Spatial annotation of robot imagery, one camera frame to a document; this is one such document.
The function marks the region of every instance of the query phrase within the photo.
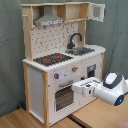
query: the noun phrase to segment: table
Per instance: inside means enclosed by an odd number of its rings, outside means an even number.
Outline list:
[[[16,110],[0,117],[0,128],[44,128],[37,119],[23,109]],[[69,118],[52,125],[50,128],[81,128]]]
[[[87,128],[115,128],[128,118],[128,95],[119,106],[96,99],[74,112],[71,117]]]

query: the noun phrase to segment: oven handle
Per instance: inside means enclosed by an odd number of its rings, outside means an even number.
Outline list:
[[[73,80],[70,80],[70,81],[68,81],[67,84],[60,84],[59,87],[66,87],[66,86],[69,86],[69,85],[71,85],[73,83],[74,83],[74,81]]]

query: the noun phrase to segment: toy kitchen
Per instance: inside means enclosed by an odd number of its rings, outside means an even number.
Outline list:
[[[86,45],[86,21],[103,22],[104,4],[23,4],[26,109],[46,128],[95,100],[71,86],[102,79],[105,49]]]

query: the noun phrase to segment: white robot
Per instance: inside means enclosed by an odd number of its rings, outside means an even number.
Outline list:
[[[96,97],[108,104],[118,106],[128,94],[128,80],[119,73],[110,73],[104,82],[91,77],[72,84],[72,90],[84,97]]]

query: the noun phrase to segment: cooktop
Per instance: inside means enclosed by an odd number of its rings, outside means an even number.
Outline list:
[[[42,64],[44,66],[50,66],[50,65],[54,65],[54,64],[57,64],[57,63],[60,63],[60,62],[70,60],[70,59],[73,59],[73,57],[63,55],[63,54],[60,54],[60,53],[54,53],[54,54],[51,54],[51,55],[36,58],[33,61],[37,62],[39,64]]]

